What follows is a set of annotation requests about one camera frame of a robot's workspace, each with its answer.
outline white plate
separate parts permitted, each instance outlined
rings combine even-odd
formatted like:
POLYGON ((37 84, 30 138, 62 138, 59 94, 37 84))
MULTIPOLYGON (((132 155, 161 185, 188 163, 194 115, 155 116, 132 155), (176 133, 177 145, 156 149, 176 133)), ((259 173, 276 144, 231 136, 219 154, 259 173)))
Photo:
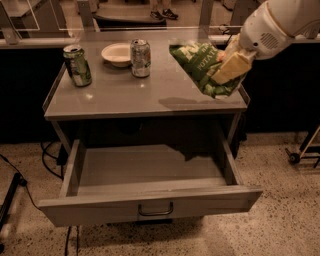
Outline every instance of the white plate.
POLYGON ((110 61, 115 67, 127 67, 131 63, 130 44, 111 44, 102 50, 101 56, 104 60, 110 61))

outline drawer front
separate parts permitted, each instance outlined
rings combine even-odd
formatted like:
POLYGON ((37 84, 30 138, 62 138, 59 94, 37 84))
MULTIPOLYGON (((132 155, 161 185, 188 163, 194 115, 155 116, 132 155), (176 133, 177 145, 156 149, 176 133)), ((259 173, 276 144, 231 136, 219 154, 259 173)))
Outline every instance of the drawer front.
POLYGON ((55 226, 98 225, 246 212, 260 194, 258 187, 226 186, 128 195, 126 200, 124 196, 66 197, 43 200, 39 207, 55 226))

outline black stand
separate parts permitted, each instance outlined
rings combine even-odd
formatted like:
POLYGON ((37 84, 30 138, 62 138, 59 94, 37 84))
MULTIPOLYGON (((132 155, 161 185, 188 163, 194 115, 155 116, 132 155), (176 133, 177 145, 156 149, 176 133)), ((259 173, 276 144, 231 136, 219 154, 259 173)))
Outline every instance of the black stand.
MULTIPOLYGON (((4 199, 3 205, 1 206, 0 211, 0 231, 2 229, 3 224, 6 221, 6 217, 13 199, 13 196, 16 192, 17 186, 22 185, 25 186, 25 180, 22 178, 22 175, 20 173, 15 173, 15 175, 12 178, 10 187, 8 189, 6 198, 4 199)), ((0 253, 4 251, 4 245, 0 243, 0 253)))

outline cart wheel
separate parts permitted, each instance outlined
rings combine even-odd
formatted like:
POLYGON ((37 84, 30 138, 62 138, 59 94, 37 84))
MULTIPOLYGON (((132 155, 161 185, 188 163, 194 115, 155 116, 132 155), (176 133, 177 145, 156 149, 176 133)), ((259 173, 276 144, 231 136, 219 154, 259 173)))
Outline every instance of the cart wheel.
POLYGON ((297 164, 300 162, 300 155, 297 153, 291 153, 289 158, 290 158, 290 162, 293 164, 297 164))

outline terrazzo floor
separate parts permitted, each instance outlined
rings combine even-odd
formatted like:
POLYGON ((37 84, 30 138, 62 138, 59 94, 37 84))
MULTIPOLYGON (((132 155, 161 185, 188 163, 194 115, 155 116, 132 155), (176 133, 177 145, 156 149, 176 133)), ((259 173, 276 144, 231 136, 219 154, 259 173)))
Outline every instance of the terrazzo floor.
MULTIPOLYGON (((176 219, 172 223, 119 223, 71 228, 68 255, 318 256, 320 255, 320 166, 291 165, 285 148, 299 152, 305 133, 248 134, 237 168, 244 184, 260 185, 262 196, 248 213, 176 219)), ((60 144, 49 149, 58 154, 60 144)), ((59 195, 62 181, 49 173, 38 143, 3 144, 0 153, 28 181, 37 205, 59 195)), ((60 172, 54 159, 45 162, 60 172)), ((0 200, 14 169, 0 159, 0 200)), ((3 226, 2 255, 65 255, 68 228, 55 228, 19 186, 3 226)))

